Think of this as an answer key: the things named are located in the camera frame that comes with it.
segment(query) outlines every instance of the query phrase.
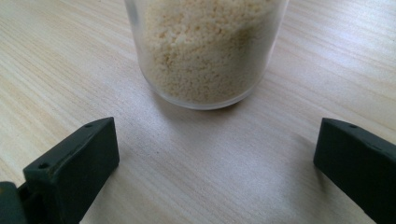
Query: clear plastic container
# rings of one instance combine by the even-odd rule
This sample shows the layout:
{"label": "clear plastic container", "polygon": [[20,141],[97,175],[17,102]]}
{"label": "clear plastic container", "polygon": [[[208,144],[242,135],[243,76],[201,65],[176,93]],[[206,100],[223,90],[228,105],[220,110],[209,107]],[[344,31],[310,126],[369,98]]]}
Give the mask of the clear plastic container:
{"label": "clear plastic container", "polygon": [[140,69],[165,100],[217,109],[248,96],[289,0],[125,0]]}

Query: glass jar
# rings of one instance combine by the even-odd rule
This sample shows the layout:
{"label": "glass jar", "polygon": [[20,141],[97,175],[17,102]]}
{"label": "glass jar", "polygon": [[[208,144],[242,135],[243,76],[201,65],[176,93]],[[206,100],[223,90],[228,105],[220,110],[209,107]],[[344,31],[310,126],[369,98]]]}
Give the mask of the glass jar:
{"label": "glass jar", "polygon": [[289,0],[125,0],[140,69],[165,100],[216,109],[262,79]]}

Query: wooden table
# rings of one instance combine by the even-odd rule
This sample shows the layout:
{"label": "wooden table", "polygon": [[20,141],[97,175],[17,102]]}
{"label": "wooden table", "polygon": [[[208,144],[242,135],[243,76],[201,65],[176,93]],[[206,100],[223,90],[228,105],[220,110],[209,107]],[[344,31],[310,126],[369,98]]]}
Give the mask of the wooden table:
{"label": "wooden table", "polygon": [[312,160],[323,117],[396,144],[395,52],[395,1],[290,0],[257,90],[193,111],[149,89],[122,0],[1,0],[0,181],[114,117],[82,223],[374,223]]}

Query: light wood surface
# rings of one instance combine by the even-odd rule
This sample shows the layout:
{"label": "light wood surface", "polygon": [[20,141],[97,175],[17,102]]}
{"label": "light wood surface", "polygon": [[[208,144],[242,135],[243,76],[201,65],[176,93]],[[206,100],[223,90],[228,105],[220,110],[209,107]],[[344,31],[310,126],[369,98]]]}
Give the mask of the light wood surface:
{"label": "light wood surface", "polygon": [[0,0],[0,181],[111,116],[81,223],[374,223],[312,160],[323,117],[396,144],[395,52],[396,1],[291,0],[257,90],[193,111],[149,89],[122,0]]}

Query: granular powder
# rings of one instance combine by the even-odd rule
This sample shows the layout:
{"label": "granular powder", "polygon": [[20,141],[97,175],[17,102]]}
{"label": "granular powder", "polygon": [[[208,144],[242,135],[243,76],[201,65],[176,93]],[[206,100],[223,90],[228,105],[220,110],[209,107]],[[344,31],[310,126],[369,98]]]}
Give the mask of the granular powder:
{"label": "granular powder", "polygon": [[139,55],[148,83],[167,98],[198,105],[247,92],[268,61],[278,2],[148,1]]}

